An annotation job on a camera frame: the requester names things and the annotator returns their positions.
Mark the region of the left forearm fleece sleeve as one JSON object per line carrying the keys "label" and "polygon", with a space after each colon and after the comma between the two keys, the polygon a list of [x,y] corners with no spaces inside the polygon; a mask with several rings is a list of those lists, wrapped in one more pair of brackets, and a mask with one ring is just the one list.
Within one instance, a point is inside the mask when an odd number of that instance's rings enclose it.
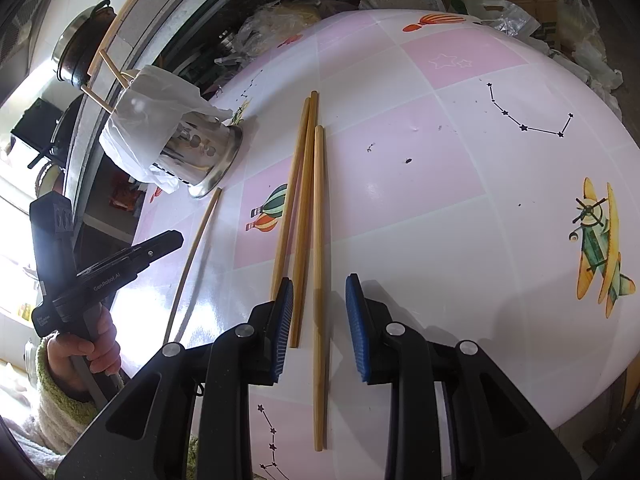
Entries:
{"label": "left forearm fleece sleeve", "polygon": [[38,400],[35,411],[24,422],[6,424],[16,440],[28,448],[49,455],[64,455],[98,414],[89,399],[78,401],[68,396],[54,381],[48,361],[48,342],[43,338],[37,351]]}

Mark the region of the left hand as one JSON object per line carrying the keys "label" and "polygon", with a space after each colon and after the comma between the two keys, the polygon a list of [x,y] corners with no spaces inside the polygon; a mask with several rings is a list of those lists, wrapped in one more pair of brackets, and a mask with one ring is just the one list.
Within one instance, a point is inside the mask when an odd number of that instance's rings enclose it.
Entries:
{"label": "left hand", "polygon": [[47,342],[50,375],[68,396],[79,398],[88,391],[73,366],[70,359],[72,356],[86,358],[92,374],[105,373],[112,376],[119,373],[122,360],[116,341],[117,330],[111,313],[104,307],[101,308],[96,330],[99,337],[93,342],[73,334],[56,334]]}

